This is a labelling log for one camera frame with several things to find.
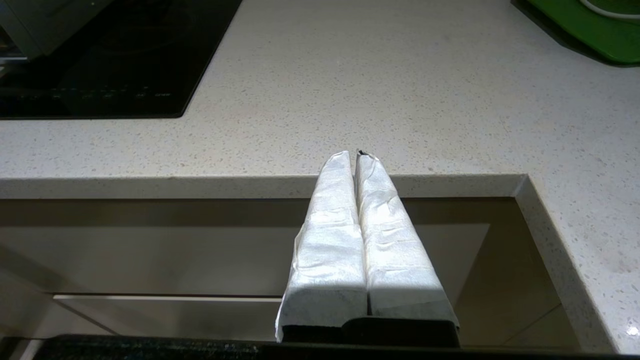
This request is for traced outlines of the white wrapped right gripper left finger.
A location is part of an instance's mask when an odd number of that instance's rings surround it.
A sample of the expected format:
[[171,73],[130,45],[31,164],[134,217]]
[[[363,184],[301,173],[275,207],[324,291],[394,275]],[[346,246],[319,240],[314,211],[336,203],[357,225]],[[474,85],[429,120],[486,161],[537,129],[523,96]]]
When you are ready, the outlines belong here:
[[283,342],[292,327],[339,329],[366,314],[364,240],[350,153],[345,150],[331,155],[318,173],[294,240],[275,338]]

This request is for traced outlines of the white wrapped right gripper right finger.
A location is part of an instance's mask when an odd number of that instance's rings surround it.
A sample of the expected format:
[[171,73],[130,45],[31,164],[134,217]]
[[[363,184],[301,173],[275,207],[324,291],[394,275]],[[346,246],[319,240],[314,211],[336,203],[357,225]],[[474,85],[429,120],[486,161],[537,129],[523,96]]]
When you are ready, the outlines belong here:
[[355,168],[372,316],[460,326],[425,246],[382,162],[359,152]]

